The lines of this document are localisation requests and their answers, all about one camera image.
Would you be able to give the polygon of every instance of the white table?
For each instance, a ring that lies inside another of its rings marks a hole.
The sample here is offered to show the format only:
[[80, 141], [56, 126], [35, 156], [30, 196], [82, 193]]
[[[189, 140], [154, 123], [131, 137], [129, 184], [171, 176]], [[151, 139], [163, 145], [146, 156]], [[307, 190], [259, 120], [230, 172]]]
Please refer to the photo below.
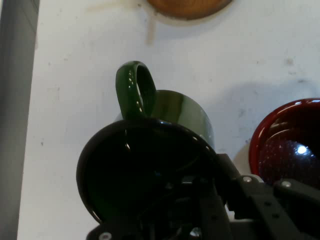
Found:
[[119, 114], [115, 74], [130, 60], [147, 64], [158, 89], [203, 106], [216, 151], [248, 173], [259, 122], [282, 104], [320, 96], [319, 9], [319, 0], [235, 0], [185, 22], [144, 0], [42, 0], [18, 239], [80, 240], [97, 226], [76, 167], [90, 137]]

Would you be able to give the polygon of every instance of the speckled red bowl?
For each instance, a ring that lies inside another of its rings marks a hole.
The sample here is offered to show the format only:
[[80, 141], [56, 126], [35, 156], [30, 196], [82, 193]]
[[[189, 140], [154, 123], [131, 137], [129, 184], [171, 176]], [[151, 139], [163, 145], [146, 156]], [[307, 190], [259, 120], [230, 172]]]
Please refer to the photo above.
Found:
[[250, 143], [249, 165], [269, 184], [292, 178], [320, 188], [319, 152], [320, 98], [301, 99], [277, 108], [259, 124]]

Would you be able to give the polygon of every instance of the wooden plate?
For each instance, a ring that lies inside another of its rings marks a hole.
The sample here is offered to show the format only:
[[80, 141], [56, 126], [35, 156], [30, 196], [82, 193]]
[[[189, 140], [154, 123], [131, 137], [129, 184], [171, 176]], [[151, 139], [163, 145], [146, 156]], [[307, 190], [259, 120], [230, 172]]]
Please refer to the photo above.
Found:
[[232, 0], [148, 0], [160, 13], [183, 19], [199, 19], [223, 9]]

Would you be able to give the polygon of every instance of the green enamel mug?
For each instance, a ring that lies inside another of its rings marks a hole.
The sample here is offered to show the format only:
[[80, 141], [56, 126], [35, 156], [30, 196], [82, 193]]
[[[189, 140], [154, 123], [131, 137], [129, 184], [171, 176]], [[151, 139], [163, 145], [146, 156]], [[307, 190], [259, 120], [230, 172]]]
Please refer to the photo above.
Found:
[[130, 61], [116, 73], [116, 93], [124, 120], [154, 118], [181, 125], [214, 147], [208, 115], [190, 97], [170, 90], [156, 90], [145, 64]]

